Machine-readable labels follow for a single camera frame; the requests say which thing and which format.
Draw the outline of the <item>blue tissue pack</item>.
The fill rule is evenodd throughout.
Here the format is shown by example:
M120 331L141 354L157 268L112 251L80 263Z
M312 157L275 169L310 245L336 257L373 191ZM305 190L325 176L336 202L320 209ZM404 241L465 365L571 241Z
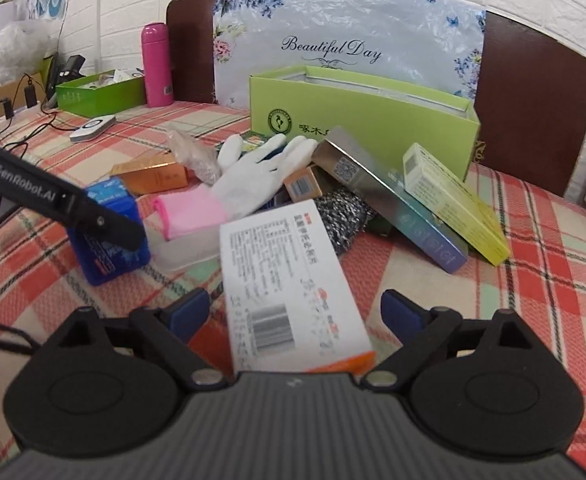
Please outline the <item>blue tissue pack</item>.
M118 177L87 187L90 208L68 239L84 276L102 285L142 268L151 254L136 199Z

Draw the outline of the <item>white medicine box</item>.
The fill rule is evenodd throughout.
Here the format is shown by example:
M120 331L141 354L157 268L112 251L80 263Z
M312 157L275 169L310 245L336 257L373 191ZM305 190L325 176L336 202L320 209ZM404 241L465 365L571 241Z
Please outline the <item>white medicine box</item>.
M316 204L224 224L220 262L233 370L360 375L375 352Z

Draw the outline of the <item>steel wool scourer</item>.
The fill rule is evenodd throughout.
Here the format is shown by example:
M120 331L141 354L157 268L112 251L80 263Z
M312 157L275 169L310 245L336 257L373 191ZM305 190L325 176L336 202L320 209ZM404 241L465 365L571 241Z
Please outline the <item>steel wool scourer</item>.
M374 218L375 211L348 188L336 188L314 199L326 232L339 257Z

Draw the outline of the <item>yellow medicine box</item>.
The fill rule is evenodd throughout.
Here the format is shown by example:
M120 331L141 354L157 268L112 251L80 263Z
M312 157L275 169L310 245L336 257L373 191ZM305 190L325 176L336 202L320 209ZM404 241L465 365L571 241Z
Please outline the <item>yellow medicine box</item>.
M404 188L493 266L510 256L497 216L465 183L420 144L404 154Z

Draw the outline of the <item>orange gold box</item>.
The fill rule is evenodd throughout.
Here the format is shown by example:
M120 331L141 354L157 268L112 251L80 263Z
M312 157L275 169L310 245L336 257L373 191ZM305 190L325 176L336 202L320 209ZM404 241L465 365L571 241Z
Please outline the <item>orange gold box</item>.
M148 195L186 188L189 184L186 167L171 153L142 157L114 165L111 177L122 180L133 195Z

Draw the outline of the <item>iridescent long box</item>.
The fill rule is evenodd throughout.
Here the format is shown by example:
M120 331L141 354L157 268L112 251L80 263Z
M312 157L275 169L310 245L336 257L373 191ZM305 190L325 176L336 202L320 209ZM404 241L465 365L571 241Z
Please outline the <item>iridescent long box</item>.
M346 130L329 131L312 161L362 198L448 273L468 261L468 244L404 189L404 177L385 167Z

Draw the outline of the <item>white and pink glove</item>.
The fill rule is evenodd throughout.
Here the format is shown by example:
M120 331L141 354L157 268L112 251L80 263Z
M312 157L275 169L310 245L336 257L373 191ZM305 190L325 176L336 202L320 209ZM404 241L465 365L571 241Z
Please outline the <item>white and pink glove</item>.
M238 134L224 141L218 154L221 177L183 192L154 198L166 240L242 219L268 203L294 172L307 167L318 146L314 139L276 134L246 154Z

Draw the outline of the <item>clear bag of sticks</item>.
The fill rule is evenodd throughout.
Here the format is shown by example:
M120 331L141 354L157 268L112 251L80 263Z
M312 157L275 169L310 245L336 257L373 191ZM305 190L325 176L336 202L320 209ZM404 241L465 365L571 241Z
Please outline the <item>clear bag of sticks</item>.
M218 155L211 146L179 131L168 132L168 146L176 162L191 170L201 182L213 185L221 177Z

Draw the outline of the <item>small orange barcode box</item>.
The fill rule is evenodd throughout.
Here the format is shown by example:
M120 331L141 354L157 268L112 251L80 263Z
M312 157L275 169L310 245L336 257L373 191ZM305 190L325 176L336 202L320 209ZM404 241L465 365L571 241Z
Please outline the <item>small orange barcode box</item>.
M286 192L294 203L325 196L337 186L337 181L318 165L311 164L295 171L284 180Z

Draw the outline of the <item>translucent plastic case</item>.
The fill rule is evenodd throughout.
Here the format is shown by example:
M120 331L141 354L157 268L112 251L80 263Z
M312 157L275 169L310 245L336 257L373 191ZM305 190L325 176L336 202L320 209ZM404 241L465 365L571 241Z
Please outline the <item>translucent plastic case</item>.
M174 240L167 240L157 212L144 219L148 246L154 264L165 273L186 270L189 266L219 257L220 226L210 226Z

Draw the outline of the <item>black power adapter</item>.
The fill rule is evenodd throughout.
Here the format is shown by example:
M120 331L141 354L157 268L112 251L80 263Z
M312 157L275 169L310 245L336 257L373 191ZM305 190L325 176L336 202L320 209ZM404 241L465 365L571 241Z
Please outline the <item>black power adapter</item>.
M36 107L38 104L36 87L33 84L28 84L24 88L24 100L26 108Z

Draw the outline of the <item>small green tray box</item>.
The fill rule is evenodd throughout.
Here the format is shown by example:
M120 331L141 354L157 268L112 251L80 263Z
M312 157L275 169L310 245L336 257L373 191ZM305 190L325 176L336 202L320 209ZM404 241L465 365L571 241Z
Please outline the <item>small green tray box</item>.
M114 70L74 79L56 86L58 108L85 118L115 115L144 105L146 95L143 77L100 84L100 78L114 76Z

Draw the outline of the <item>plaid bed sheet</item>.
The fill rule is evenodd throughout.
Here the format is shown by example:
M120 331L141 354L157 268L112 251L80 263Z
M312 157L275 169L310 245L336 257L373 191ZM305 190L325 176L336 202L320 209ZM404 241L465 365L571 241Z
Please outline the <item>plaid bed sheet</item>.
M104 179L120 162L165 151L167 133L180 131L209 145L245 132L246 114L212 104L177 102L121 114L99 139L72 143L77 116L37 114L0 136L34 164L76 185ZM379 359L397 349L383 325L381 294L396 289L424 307L446 306L467 318L515 310L570 372L585 398L585 415L570 455L586 469L586 210L517 178L482 166L468 186L494 207L510 244L500 266L471 256L449 274L400 235L359 235L342 266ZM165 307L195 287L215 289L219 264L210 260L178 274L155 264L91 286L65 230L23 210L0 226L0 324L45 340L81 306L119 318L130 310Z

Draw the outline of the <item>dark wooden headboard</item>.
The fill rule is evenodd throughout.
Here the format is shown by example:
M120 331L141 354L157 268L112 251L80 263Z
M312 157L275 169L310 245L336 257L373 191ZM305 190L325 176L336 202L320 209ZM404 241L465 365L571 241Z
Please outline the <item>dark wooden headboard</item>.
M214 102L215 0L167 6L174 96ZM542 32L486 15L475 109L482 165L565 193L586 136L586 58Z

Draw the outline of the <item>large green open box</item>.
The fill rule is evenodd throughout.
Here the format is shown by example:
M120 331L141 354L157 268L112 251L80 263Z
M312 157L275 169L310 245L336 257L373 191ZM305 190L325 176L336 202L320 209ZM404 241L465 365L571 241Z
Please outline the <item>large green open box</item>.
M479 119L463 96L380 76L307 65L250 76L253 131L321 141L336 127L390 168L417 143L464 179Z

